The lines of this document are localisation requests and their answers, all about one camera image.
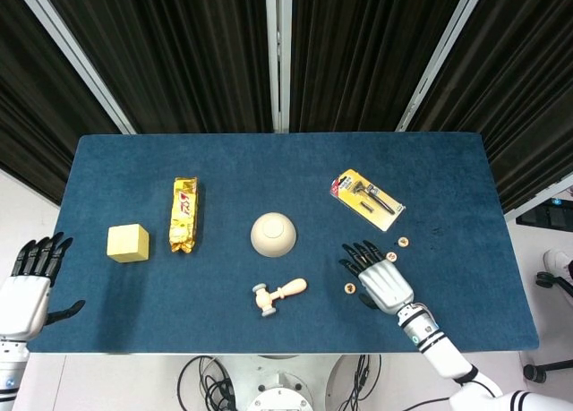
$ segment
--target metal frame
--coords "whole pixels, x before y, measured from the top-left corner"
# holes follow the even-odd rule
[[[288,133],[293,0],[266,0],[266,2],[273,129],[275,133]]]
[[[532,210],[540,203],[547,201],[548,199],[555,196],[557,193],[561,193],[564,190],[569,189],[573,185],[573,172],[567,176],[564,176],[557,183],[554,183],[544,190],[541,190],[536,196],[524,203],[523,205],[511,210],[505,216],[506,222],[519,217],[520,215]]]
[[[458,6],[449,19],[448,26],[446,26],[438,45],[433,51],[430,62],[428,62],[426,69],[423,71],[422,78],[418,82],[414,94],[412,98],[410,98],[406,110],[398,122],[396,132],[404,132],[407,130],[478,2],[479,0],[459,0]]]
[[[119,131],[126,134],[137,133],[50,0],[24,0],[24,2],[36,15]]]

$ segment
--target white floor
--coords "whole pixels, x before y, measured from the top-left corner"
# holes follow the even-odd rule
[[[51,235],[58,209],[0,173],[0,280],[10,272],[23,244]],[[531,390],[573,401],[573,370],[550,372],[543,385],[526,383],[525,363],[544,364],[573,358],[573,309],[559,290],[542,289],[533,278],[543,269],[542,254],[558,246],[573,254],[573,234],[509,224],[527,298],[540,334],[541,347],[533,353],[475,353],[468,359],[498,382],[504,391]],[[179,410],[175,397],[177,375],[188,355],[33,355],[26,370],[14,411]],[[361,405],[363,411],[401,410],[419,401],[457,391],[441,380],[421,355],[383,356],[377,389]],[[344,357],[329,383],[329,409],[337,409],[349,393],[355,357]],[[196,371],[184,379],[187,408],[204,409],[197,392]],[[424,411],[449,409],[432,404]]]

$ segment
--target yellow wooden cube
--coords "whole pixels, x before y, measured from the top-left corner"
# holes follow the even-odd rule
[[[150,234],[137,224],[110,227],[107,255],[120,263],[146,261],[150,257]]]

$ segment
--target robotic arm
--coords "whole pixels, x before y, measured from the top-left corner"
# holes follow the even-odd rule
[[[47,313],[50,291],[72,238],[58,245],[63,234],[30,241],[16,258],[12,275],[0,288],[0,411],[10,411],[30,358],[26,348],[48,324],[74,316],[84,306]]]
[[[360,279],[370,297],[361,296],[383,312],[397,315],[398,326],[416,345],[438,374],[461,386],[449,398],[453,411],[573,411],[573,404],[534,393],[516,391],[503,395],[495,382],[471,365],[442,332],[424,304],[414,303],[414,291],[396,266],[382,257],[373,244],[364,241],[355,248],[344,244],[354,263],[340,261]]]

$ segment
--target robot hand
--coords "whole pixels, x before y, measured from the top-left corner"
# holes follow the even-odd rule
[[[56,282],[68,238],[58,245],[63,234],[30,241],[22,247],[12,275],[0,287],[0,411],[12,409],[30,353],[26,342],[35,338],[44,326],[78,313],[85,301],[70,308],[47,313],[50,291]]]
[[[343,244],[353,261],[340,263],[362,282],[370,297],[361,296],[370,307],[398,316],[398,326],[443,378],[458,383],[462,389],[449,399],[454,411],[573,411],[573,404],[529,392],[503,395],[500,388],[471,365],[440,330],[424,304],[414,303],[414,291],[396,266],[368,241],[364,246]]]

